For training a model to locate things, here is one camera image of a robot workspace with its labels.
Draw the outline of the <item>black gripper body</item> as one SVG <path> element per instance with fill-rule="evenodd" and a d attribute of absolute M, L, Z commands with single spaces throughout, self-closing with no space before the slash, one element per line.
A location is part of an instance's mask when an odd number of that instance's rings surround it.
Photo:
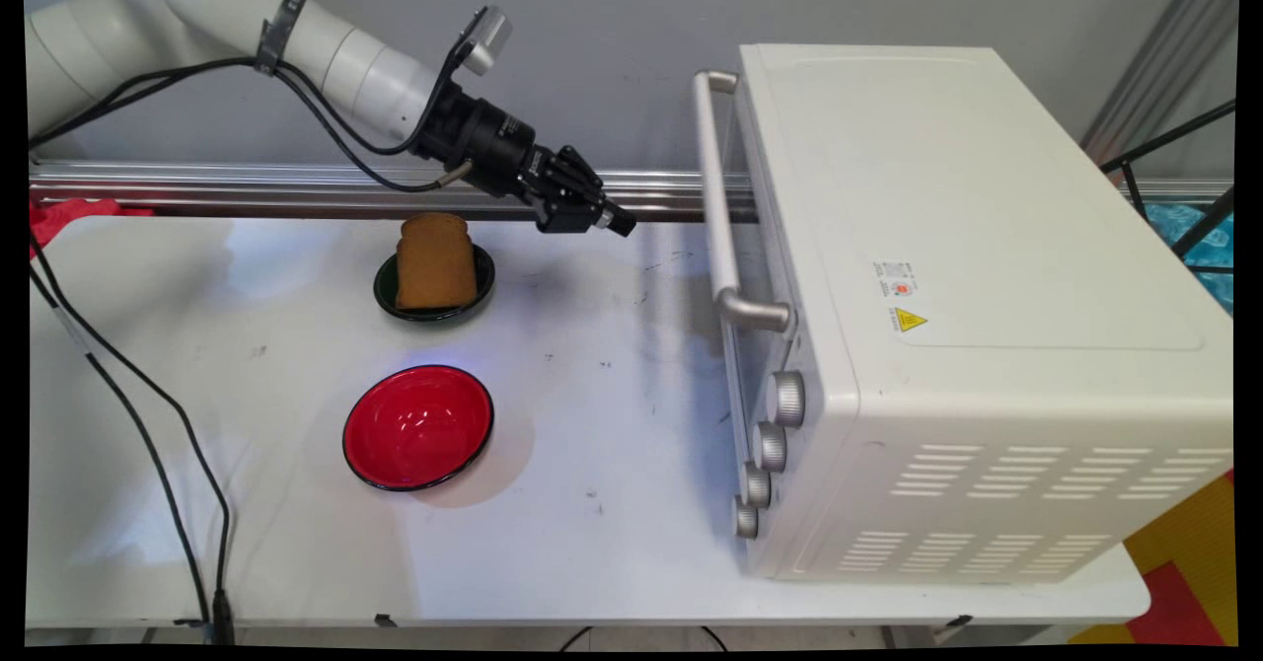
<path fill-rule="evenodd" d="M 536 205 L 557 192 L 543 174 L 552 153 L 537 147 L 533 126 L 486 99 L 470 99 L 455 82 L 434 86 L 416 126 L 413 154 L 448 172 L 465 168 L 460 179 L 493 198 Z"/>

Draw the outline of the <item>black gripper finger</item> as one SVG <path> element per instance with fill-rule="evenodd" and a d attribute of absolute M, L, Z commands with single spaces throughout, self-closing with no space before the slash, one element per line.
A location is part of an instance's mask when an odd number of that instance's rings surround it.
<path fill-rule="evenodd" d="M 543 234 L 584 234 L 599 224 L 606 212 L 606 198 L 582 196 L 532 196 L 534 222 Z"/>
<path fill-rule="evenodd" d="M 635 216 L 606 196 L 602 179 L 571 145 L 565 145 L 549 157 L 549 196 L 582 196 L 592 201 L 606 198 L 606 212 L 599 224 L 599 230 L 613 231 L 618 238 L 628 238 L 637 227 Z"/>

